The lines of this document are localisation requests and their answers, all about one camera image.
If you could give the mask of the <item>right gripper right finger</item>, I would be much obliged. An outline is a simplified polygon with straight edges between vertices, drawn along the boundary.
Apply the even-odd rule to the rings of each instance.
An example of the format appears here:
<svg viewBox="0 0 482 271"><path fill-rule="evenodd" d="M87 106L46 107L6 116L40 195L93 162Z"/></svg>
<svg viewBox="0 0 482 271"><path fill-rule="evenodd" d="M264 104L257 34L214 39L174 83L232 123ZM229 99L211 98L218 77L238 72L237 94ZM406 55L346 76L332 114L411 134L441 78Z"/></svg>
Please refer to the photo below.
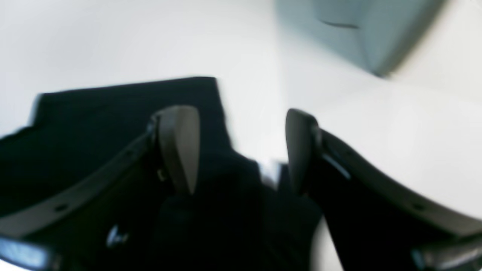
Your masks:
<svg viewBox="0 0 482 271"><path fill-rule="evenodd" d="M480 219L396 182L313 115L285 120L294 193L322 210L345 271L480 271Z"/></svg>

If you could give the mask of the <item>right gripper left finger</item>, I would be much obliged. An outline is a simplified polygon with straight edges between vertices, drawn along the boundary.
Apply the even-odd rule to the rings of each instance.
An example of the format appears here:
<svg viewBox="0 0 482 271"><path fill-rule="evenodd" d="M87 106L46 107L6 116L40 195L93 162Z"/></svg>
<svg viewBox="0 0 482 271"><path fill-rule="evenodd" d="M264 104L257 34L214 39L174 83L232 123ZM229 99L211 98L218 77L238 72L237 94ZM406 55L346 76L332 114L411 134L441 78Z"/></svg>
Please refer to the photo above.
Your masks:
<svg viewBox="0 0 482 271"><path fill-rule="evenodd" d="M24 271L124 271L143 261L161 204L195 192L200 114L172 106L92 166L58 143L1 145L1 263Z"/></svg>

